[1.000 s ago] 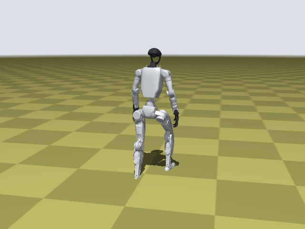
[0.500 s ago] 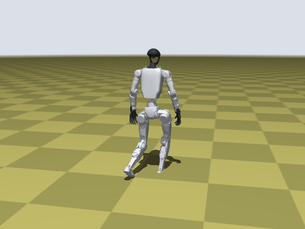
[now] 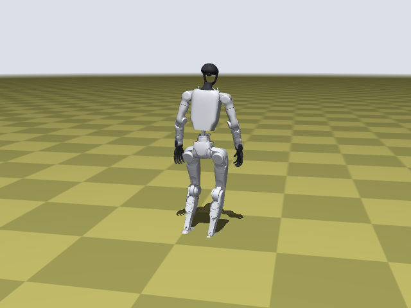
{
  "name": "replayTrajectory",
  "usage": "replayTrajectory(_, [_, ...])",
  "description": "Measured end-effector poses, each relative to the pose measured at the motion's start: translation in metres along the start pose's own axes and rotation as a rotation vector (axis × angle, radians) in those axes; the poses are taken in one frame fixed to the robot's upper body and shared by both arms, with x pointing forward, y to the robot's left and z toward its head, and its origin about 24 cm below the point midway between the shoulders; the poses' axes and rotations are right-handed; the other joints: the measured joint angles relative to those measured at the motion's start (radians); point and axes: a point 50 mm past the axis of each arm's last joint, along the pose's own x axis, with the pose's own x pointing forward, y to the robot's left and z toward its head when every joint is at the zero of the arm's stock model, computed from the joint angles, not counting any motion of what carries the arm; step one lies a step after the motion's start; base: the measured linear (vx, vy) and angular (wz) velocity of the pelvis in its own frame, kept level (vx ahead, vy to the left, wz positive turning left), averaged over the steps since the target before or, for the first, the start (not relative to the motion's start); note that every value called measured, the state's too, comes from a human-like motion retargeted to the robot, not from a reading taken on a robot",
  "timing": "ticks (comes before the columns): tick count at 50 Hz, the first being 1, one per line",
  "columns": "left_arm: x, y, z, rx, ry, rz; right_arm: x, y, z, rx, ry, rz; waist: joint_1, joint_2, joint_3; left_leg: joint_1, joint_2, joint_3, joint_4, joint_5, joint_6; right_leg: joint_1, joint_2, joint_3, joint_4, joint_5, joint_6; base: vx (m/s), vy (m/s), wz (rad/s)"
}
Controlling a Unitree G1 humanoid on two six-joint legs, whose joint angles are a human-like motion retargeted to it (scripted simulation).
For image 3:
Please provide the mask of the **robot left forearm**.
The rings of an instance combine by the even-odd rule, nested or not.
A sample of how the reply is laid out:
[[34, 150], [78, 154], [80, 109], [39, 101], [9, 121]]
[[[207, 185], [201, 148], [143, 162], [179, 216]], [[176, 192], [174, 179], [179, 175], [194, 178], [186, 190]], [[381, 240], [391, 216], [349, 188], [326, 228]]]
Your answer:
[[175, 141], [178, 142], [178, 146], [183, 144], [184, 138], [184, 125], [178, 124], [175, 120]]

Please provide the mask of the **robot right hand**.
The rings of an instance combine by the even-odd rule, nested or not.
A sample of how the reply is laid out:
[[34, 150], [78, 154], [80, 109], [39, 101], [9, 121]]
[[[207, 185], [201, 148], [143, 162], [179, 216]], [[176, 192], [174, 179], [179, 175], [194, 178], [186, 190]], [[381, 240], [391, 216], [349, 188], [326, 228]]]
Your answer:
[[234, 157], [235, 156], [238, 156], [237, 157], [237, 160], [235, 161], [235, 162], [233, 162], [234, 164], [235, 163], [237, 163], [237, 164], [235, 164], [235, 166], [238, 166], [238, 167], [240, 167], [241, 165], [242, 165], [242, 163], [243, 163], [243, 152], [242, 152], [242, 150], [243, 150], [243, 147], [242, 147], [242, 144], [239, 144], [238, 145], [238, 149], [235, 147], [235, 149], [236, 149], [236, 154], [234, 155]]

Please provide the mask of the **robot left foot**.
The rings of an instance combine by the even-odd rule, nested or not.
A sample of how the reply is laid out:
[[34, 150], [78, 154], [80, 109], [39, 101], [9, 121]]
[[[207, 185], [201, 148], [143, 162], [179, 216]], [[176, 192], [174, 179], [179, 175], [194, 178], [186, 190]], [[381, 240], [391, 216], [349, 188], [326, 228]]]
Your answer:
[[[191, 230], [190, 230], [190, 231], [192, 231], [193, 229], [194, 229], [194, 227], [191, 227]], [[187, 233], [189, 233], [190, 231], [187, 231], [187, 227], [186, 227], [186, 229], [182, 231], [182, 234], [187, 234]]]

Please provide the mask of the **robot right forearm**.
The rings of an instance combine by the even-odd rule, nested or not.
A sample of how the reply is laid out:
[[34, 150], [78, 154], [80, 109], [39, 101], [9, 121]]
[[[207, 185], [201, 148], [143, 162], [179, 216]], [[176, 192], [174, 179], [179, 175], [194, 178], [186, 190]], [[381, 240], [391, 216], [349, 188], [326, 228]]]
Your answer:
[[[237, 120], [237, 122], [238, 122], [238, 120]], [[233, 141], [234, 141], [234, 146], [237, 149], [238, 149], [239, 144], [242, 144], [242, 147], [243, 147], [243, 143], [241, 142], [241, 133], [240, 132], [241, 132], [241, 130], [240, 130], [239, 122], [238, 122], [238, 127], [231, 129], [231, 133], [232, 133], [232, 137], [233, 137]]]

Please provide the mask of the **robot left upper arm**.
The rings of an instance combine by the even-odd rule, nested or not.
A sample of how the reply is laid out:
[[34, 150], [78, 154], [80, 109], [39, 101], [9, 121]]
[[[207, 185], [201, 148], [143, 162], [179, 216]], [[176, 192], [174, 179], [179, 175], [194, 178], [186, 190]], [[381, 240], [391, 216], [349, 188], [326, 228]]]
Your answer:
[[191, 101], [191, 94], [193, 90], [185, 91], [182, 94], [182, 100], [180, 102], [179, 111], [176, 117], [176, 122], [181, 125], [185, 125], [187, 123], [187, 118], [185, 117], [186, 112], [189, 108], [189, 102]]

